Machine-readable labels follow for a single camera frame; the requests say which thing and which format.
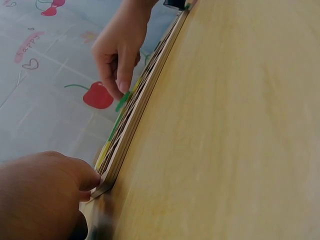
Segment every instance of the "green paper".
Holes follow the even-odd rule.
[[[122,109],[122,107],[124,106],[124,104],[126,103],[126,101],[128,100],[129,96],[130,96],[130,92],[128,91],[120,100],[120,102],[118,103],[118,105],[115,108],[116,112],[119,112],[120,109]]]

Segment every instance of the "yellow strip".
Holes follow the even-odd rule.
[[[140,84],[140,82],[141,82],[141,79],[142,79],[142,78],[139,77],[139,78],[138,78],[138,81],[136,81],[136,84],[134,85],[133,90],[132,90],[133,93],[137,90],[137,88],[138,88],[138,86],[139,86],[139,84]]]
[[[103,146],[100,154],[99,154],[99,157],[98,157],[98,159],[97,159],[97,161],[96,161],[96,163],[95,163],[95,166],[94,166],[94,170],[97,171],[97,170],[101,167],[102,163],[103,163],[104,160],[105,160],[105,157],[106,157],[107,151],[108,151],[108,149],[109,149],[109,146],[110,146],[110,142],[107,141],[107,142],[105,143],[105,145]]]

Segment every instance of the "plastic tablecloth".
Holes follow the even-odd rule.
[[[0,161],[53,150],[92,164],[118,113],[91,46],[120,4],[2,0]],[[131,87],[176,15],[162,2],[153,9]]]

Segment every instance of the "heart outline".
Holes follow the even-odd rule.
[[[17,3],[13,1],[11,4],[6,5],[6,7],[10,8],[10,7],[15,7],[16,5]]]
[[[37,59],[31,58],[29,63],[23,64],[22,67],[27,70],[36,70],[39,68],[39,62]]]

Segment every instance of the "wooden surface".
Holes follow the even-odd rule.
[[[320,0],[199,0],[112,194],[115,240],[320,239]]]

